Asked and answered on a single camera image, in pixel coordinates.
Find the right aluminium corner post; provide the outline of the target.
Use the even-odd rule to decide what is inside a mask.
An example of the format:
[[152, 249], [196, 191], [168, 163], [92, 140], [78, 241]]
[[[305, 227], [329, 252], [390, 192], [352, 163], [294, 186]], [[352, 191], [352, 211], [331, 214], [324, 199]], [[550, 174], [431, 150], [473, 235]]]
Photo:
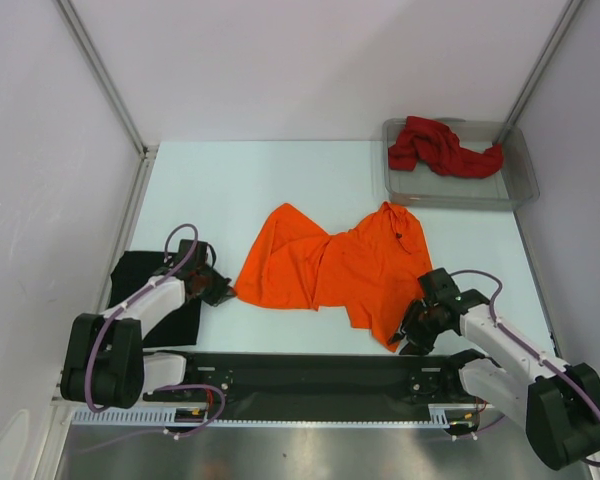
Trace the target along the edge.
[[547, 41], [524, 81], [522, 89], [504, 121], [506, 126], [516, 125], [521, 119], [545, 72], [549, 68], [552, 60], [561, 47], [561, 44], [567, 37], [579, 13], [586, 4], [587, 1], [585, 0], [569, 0], [565, 3], [556, 24], [552, 28]]

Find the aluminium corner post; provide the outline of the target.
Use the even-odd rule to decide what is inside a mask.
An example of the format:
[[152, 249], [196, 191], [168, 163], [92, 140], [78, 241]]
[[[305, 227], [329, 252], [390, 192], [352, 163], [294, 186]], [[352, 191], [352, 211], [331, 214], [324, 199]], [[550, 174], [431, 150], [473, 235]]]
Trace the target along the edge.
[[53, 4], [134, 151], [143, 158], [148, 147], [77, 8], [70, 0], [54, 0]]
[[552, 60], [561, 47], [561, 44], [567, 37], [579, 13], [586, 4], [587, 1], [585, 0], [569, 0], [565, 3], [556, 24], [552, 28], [547, 41], [524, 81], [522, 89], [504, 121], [506, 126], [516, 125], [521, 119], [545, 72], [549, 68]]

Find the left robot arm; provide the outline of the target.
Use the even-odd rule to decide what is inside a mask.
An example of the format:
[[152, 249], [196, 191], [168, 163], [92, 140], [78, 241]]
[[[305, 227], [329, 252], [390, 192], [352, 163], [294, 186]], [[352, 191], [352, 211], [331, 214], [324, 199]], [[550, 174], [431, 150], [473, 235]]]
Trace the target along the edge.
[[82, 313], [72, 325], [60, 380], [65, 400], [130, 408], [142, 394], [167, 387], [194, 397], [200, 374], [177, 348], [196, 344], [203, 305], [234, 298], [204, 241], [183, 240], [177, 252], [127, 251], [110, 274], [107, 309]]

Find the folded black t-shirt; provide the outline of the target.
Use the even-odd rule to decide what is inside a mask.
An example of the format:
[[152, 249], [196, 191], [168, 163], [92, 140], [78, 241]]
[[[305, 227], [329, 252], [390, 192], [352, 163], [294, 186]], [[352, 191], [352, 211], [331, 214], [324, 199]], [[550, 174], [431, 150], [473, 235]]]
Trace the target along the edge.
[[123, 303], [127, 305], [118, 317], [138, 320], [143, 347], [175, 348], [197, 343], [201, 301], [185, 298], [184, 284], [156, 271], [163, 266], [163, 255], [151, 251], [127, 251], [110, 274], [109, 308], [103, 317], [113, 314]]

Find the left aluminium corner post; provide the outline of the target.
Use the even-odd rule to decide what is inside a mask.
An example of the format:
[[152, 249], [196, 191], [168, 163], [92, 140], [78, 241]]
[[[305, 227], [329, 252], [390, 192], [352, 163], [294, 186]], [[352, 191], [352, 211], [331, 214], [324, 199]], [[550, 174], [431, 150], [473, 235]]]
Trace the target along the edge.
[[148, 147], [77, 8], [70, 0], [54, 0], [53, 4], [134, 151], [143, 158]]

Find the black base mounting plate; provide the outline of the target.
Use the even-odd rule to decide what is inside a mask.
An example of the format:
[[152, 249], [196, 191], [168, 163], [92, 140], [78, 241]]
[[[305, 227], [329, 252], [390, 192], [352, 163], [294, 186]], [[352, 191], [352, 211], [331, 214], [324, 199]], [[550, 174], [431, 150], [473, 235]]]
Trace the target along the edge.
[[466, 393], [448, 356], [188, 353], [185, 388], [144, 395], [147, 402], [205, 400], [192, 384], [218, 388], [232, 416], [302, 420], [397, 420], [444, 406], [477, 416], [493, 409]]

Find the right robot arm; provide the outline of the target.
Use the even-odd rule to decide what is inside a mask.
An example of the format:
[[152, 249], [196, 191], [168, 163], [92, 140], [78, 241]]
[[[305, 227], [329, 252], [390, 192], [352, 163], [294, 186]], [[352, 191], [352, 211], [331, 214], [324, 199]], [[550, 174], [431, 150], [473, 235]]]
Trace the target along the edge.
[[428, 355], [453, 331], [475, 344], [452, 355], [441, 376], [453, 401], [474, 396], [525, 432], [536, 456], [560, 470], [576, 462], [600, 468], [600, 377], [541, 349], [500, 316], [495, 297], [462, 291], [439, 268], [419, 277], [423, 298], [412, 301], [389, 337], [404, 355]]

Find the orange t-shirt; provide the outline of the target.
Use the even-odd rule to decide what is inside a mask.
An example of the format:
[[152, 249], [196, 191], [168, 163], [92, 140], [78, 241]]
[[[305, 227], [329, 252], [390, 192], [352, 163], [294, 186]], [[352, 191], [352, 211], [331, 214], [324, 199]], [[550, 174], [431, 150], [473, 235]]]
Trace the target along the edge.
[[385, 202], [345, 232], [329, 234], [285, 203], [266, 219], [235, 284], [238, 298], [271, 309], [345, 308], [354, 328], [389, 351], [432, 269], [419, 220]]

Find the red t-shirt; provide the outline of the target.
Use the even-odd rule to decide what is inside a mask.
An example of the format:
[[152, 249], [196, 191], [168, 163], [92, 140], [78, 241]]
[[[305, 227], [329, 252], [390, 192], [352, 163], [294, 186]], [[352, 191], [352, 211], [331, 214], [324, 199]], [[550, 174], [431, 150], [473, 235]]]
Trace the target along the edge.
[[447, 125], [409, 116], [395, 143], [388, 148], [388, 166], [391, 170], [413, 172], [419, 163], [439, 176], [485, 179], [501, 170], [504, 154], [500, 145], [482, 153], [464, 148]]

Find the clear plastic bin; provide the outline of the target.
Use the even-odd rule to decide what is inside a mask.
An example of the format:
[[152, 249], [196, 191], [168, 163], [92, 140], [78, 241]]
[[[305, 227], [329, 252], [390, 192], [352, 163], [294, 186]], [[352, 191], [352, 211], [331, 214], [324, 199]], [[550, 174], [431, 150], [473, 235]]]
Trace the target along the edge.
[[522, 131], [418, 116], [384, 122], [385, 188], [405, 206], [515, 211], [539, 197]]

